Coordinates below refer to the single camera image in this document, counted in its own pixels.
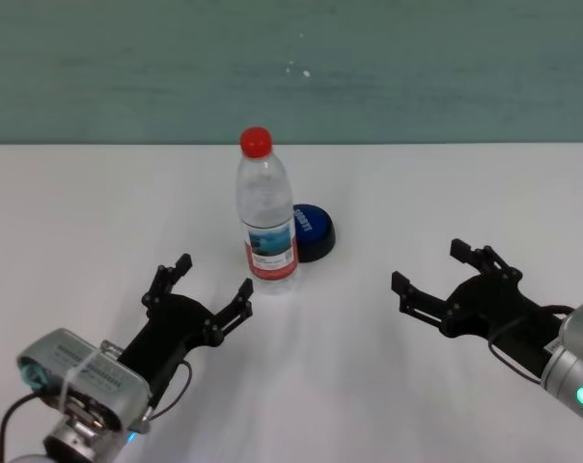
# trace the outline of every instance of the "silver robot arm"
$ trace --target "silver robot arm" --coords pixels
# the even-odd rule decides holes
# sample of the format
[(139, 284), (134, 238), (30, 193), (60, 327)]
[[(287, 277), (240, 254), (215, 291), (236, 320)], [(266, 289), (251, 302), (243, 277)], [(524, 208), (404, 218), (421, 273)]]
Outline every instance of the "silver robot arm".
[(11, 414), (31, 399), (40, 399), (63, 417), (44, 439), (46, 456), (23, 456), (14, 463), (111, 463), (135, 433), (146, 434), (184, 357), (202, 345), (220, 345), (253, 312), (251, 280), (244, 281), (232, 302), (211, 313), (199, 302), (171, 291), (192, 266), (183, 255), (175, 267), (159, 266), (142, 297), (148, 323), (121, 349), (109, 341), (96, 348), (74, 333), (56, 330), (17, 357), (23, 381), (32, 393), (16, 402), (0, 426), (0, 462), (6, 460), (5, 436)]

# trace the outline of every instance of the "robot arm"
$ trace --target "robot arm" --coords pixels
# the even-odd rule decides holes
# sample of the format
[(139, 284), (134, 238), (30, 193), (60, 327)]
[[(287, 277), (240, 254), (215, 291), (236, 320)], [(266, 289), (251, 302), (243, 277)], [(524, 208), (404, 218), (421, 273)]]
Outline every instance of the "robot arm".
[[(24, 381), (64, 415), (43, 441), (46, 458), (57, 463), (113, 461), (133, 433), (150, 431), (153, 412), (186, 354), (202, 345), (220, 345), (252, 315), (249, 279), (217, 314), (172, 294), (191, 265), (190, 256), (183, 255), (175, 267), (158, 267), (142, 297), (149, 321), (126, 349), (109, 341), (96, 348), (60, 329), (18, 356)], [(5, 457), (2, 441), (0, 461)]]
[[(400, 311), (437, 327), (448, 338), (476, 335), (487, 339), (500, 361), (583, 418), (583, 306), (577, 311), (566, 306), (541, 307), (526, 298), (518, 289), (521, 272), (489, 246), (472, 251), (455, 239), (451, 256), (472, 265), (480, 275), (442, 301), (395, 272), (392, 290), (400, 296)], [(533, 376), (501, 357), (495, 346)]]

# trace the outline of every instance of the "bottle label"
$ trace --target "bottle label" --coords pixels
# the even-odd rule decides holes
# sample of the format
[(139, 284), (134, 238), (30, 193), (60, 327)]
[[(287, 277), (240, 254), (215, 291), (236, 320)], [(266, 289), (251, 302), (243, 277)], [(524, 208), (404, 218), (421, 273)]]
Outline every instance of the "bottle label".
[(246, 229), (246, 256), (256, 277), (263, 280), (281, 280), (289, 277), (298, 265), (293, 218), (270, 229)]

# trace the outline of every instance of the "white tape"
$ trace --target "white tape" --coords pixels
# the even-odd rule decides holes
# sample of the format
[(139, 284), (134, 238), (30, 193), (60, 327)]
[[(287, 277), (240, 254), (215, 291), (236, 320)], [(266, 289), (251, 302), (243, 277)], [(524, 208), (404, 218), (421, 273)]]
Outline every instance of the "white tape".
[(100, 349), (93, 350), (90, 352), (90, 355), (83, 359), (83, 361), (77, 365), (76, 367), (69, 368), (67, 370), (67, 375), (64, 377), (64, 382), (62, 383), (62, 391), (60, 392), (60, 402), (58, 404), (58, 411), (64, 413), (65, 406), (67, 404), (67, 393), (69, 392), (69, 384), (72, 382), (73, 379), (77, 377), (77, 375), (84, 370), (85, 367), (88, 366), (92, 359), (95, 358), (96, 355), (100, 353)]

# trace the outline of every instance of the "teal wall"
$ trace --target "teal wall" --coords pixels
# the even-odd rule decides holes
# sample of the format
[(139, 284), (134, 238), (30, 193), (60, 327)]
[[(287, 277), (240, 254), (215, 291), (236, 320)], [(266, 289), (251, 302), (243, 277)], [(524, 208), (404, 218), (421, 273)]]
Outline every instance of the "teal wall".
[(232, 143), (250, 124), (583, 141), (583, 0), (0, 0), (0, 142)]

